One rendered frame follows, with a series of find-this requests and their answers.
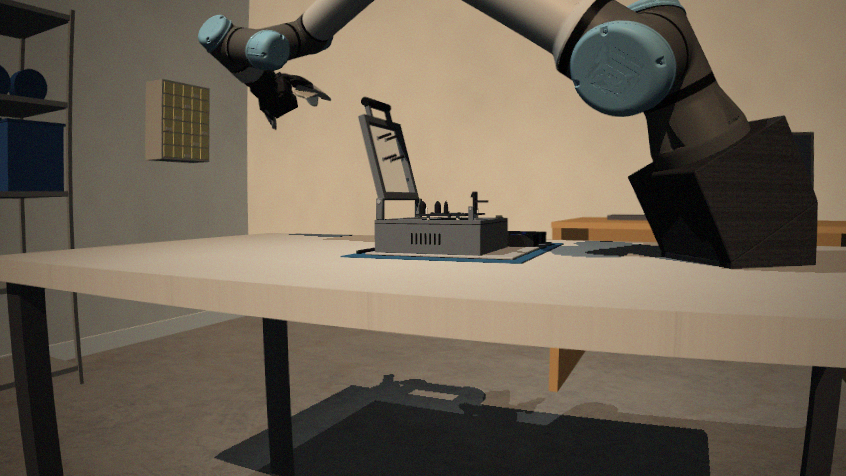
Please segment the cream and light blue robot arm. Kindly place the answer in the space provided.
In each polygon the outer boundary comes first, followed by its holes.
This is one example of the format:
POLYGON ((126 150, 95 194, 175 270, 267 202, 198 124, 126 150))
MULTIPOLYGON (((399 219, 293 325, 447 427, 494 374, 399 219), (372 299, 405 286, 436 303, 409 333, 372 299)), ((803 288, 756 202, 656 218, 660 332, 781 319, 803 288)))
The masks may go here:
MULTIPOLYGON (((272 76, 289 60, 329 48, 373 1, 316 0, 297 20, 261 29, 215 15, 198 41, 240 82, 255 82, 266 70, 272 76)), ((553 54, 557 71, 591 108, 615 117, 645 111, 658 170, 709 157, 751 129, 717 83, 678 0, 627 7, 616 0, 462 1, 553 54)))

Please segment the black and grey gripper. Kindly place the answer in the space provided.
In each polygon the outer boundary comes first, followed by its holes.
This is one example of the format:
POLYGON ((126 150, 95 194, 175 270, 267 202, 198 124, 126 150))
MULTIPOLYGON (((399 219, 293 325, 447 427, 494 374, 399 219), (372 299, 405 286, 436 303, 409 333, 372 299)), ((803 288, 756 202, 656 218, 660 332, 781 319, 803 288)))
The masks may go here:
POLYGON ((244 84, 250 87, 250 92, 254 94, 258 100, 260 100, 259 108, 267 115, 265 116, 271 124, 272 129, 274 124, 274 129, 277 130, 277 118, 298 108, 297 98, 293 94, 292 87, 296 88, 294 93, 298 97, 305 98, 311 106, 318 105, 319 97, 321 99, 331 101, 331 98, 327 94, 301 76, 289 75, 280 72, 277 74, 274 72, 273 75, 270 76, 269 73, 270 70, 266 70, 259 78, 260 80, 258 79, 255 82, 244 84), (267 76, 268 78, 265 79, 267 76), (260 87, 258 88, 258 86, 260 87))

